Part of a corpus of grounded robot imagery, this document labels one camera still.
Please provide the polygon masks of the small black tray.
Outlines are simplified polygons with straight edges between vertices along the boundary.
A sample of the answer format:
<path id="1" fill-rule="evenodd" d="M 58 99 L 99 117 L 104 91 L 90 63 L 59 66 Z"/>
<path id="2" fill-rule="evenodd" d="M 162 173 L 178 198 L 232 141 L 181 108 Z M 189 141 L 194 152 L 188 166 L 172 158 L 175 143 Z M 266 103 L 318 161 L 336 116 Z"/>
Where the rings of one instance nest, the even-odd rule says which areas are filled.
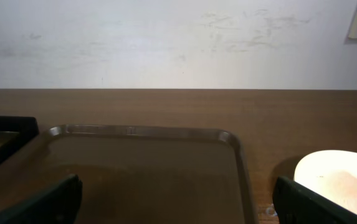
<path id="1" fill-rule="evenodd" d="M 34 117 L 0 116 L 0 164 L 39 134 Z"/>

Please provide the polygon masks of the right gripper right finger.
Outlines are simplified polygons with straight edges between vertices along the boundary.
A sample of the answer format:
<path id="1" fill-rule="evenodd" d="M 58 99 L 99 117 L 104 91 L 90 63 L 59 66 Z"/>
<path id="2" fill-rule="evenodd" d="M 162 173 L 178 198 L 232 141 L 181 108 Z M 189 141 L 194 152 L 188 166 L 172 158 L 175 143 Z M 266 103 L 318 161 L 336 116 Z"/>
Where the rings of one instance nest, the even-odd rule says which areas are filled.
<path id="1" fill-rule="evenodd" d="M 272 195 L 281 224 L 357 224 L 357 214 L 281 176 Z"/>

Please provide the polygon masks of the white plate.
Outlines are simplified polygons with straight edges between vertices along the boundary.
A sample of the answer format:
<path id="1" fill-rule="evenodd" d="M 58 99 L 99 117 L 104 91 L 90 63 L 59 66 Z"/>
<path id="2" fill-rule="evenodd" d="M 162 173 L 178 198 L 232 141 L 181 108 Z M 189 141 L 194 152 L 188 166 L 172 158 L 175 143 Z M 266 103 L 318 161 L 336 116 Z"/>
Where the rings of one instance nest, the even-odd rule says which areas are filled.
<path id="1" fill-rule="evenodd" d="M 357 214 L 357 152 L 325 150 L 303 157 L 294 181 Z"/>

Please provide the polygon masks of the brown plastic serving tray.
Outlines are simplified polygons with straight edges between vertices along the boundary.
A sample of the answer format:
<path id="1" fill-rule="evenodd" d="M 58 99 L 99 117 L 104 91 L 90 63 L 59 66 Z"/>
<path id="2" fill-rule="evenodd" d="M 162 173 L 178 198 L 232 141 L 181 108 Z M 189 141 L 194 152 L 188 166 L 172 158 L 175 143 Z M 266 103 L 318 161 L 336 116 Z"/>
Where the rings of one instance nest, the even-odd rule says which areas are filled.
<path id="1" fill-rule="evenodd" d="M 0 165 L 0 211 L 70 174 L 77 223 L 256 223 L 239 140 L 219 129 L 66 124 Z"/>

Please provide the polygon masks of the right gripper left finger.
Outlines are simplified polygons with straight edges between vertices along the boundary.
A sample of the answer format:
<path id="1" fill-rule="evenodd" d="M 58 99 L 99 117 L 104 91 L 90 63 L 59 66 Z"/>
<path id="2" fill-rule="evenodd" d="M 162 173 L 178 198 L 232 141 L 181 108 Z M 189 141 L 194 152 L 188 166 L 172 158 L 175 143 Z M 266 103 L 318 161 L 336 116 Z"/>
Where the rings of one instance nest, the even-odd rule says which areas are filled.
<path id="1" fill-rule="evenodd" d="M 31 198 L 0 211 L 0 224 L 73 224 L 82 203 L 83 183 L 71 174 Z"/>

